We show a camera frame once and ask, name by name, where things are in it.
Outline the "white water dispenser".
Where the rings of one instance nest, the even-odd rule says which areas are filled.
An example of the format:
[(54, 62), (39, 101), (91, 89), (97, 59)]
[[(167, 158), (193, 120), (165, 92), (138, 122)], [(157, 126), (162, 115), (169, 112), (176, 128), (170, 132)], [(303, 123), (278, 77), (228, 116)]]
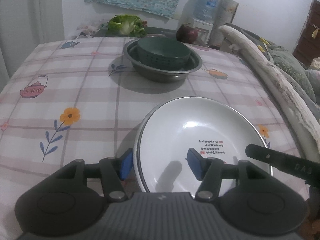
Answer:
[(205, 43), (208, 44), (213, 25), (201, 20), (193, 20), (193, 28), (197, 29), (199, 38)]

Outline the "deep steel bowl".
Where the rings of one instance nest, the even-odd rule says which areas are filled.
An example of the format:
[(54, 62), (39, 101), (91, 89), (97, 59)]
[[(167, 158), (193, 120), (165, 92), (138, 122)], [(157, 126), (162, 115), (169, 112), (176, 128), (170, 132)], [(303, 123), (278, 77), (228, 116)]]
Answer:
[(127, 42), (125, 57), (134, 69), (148, 80), (171, 83), (185, 78), (202, 67), (199, 54), (185, 44), (166, 37), (144, 37)]

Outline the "brown wooden door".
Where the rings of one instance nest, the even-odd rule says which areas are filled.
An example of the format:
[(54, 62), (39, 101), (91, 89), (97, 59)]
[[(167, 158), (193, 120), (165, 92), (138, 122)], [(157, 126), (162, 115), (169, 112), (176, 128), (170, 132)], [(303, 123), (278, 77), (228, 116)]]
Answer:
[(319, 57), (319, 1), (312, 0), (308, 18), (293, 55), (306, 66)]

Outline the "green leafy cabbage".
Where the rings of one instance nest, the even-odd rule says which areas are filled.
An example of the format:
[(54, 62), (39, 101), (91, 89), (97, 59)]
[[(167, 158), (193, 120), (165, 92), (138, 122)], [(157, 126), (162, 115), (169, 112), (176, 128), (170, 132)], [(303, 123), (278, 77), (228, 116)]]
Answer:
[(107, 25), (107, 31), (117, 36), (144, 37), (146, 30), (140, 17), (136, 15), (116, 15)]

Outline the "red purple cabbage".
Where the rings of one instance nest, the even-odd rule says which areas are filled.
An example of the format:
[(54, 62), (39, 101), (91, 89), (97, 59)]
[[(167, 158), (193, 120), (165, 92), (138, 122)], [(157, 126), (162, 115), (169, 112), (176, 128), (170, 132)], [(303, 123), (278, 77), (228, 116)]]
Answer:
[(176, 40), (184, 43), (192, 44), (198, 38), (198, 31), (195, 28), (192, 28), (188, 25), (181, 25), (178, 31), (176, 32)]

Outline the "plaid floral tablecloth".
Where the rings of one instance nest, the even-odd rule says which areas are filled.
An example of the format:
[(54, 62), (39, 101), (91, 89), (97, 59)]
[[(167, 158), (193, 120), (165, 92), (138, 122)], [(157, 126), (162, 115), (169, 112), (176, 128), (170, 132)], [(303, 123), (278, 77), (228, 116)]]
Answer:
[(299, 156), (289, 126), (240, 58), (198, 49), (203, 64), (185, 80), (156, 83), (123, 55), (127, 38), (37, 46), (1, 92), (1, 239), (21, 230), (14, 206), (25, 191), (74, 159), (96, 163), (133, 146), (160, 103), (202, 96), (244, 115), (272, 149)]

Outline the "green ceramic bowl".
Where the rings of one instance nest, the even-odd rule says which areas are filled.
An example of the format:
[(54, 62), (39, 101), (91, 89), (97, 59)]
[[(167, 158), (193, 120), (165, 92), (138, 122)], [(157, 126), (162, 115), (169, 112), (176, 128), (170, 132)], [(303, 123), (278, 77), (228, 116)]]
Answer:
[(142, 64), (172, 71), (181, 69), (191, 55), (191, 50), (186, 45), (166, 37), (139, 39), (137, 52)]

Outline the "white curtain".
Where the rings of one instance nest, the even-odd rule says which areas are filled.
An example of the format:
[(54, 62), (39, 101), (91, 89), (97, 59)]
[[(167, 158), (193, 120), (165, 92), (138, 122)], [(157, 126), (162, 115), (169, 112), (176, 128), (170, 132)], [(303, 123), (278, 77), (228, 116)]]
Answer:
[(62, 0), (1, 0), (1, 88), (39, 44), (64, 38)]

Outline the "rolled floral mat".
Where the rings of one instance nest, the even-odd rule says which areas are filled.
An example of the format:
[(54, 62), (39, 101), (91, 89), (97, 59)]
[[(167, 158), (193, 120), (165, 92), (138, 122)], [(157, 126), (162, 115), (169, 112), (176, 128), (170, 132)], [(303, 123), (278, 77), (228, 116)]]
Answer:
[(226, 23), (232, 23), (238, 6), (239, 3), (234, 0), (221, 0), (219, 2), (208, 46), (212, 48), (221, 47), (224, 36), (219, 31), (219, 27)]

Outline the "blue water bottle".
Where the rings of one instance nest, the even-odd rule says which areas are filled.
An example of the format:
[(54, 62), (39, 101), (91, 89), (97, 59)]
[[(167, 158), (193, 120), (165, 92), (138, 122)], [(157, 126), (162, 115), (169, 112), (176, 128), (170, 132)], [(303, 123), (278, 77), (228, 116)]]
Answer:
[(197, 0), (193, 16), (207, 23), (213, 23), (220, 0)]

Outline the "green floral cushion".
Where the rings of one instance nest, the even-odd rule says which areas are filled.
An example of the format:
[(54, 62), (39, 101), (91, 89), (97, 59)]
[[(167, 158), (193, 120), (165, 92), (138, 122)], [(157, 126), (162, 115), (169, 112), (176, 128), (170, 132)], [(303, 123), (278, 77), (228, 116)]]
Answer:
[(316, 103), (316, 96), (313, 87), (308, 80), (305, 69), (300, 62), (285, 48), (278, 45), (268, 46), (268, 51), (273, 59), (273, 62), (282, 71), (291, 76), (296, 83), (306, 92), (309, 98)]

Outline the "pink white sofa blanket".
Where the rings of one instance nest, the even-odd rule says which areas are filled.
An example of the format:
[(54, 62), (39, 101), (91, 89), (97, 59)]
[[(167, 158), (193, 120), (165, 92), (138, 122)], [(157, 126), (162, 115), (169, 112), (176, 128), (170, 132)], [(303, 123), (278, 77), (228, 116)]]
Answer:
[(302, 87), (266, 57), (248, 35), (222, 25), (228, 52), (242, 57), (271, 93), (280, 111), (291, 125), (306, 159), (319, 162), (319, 107)]

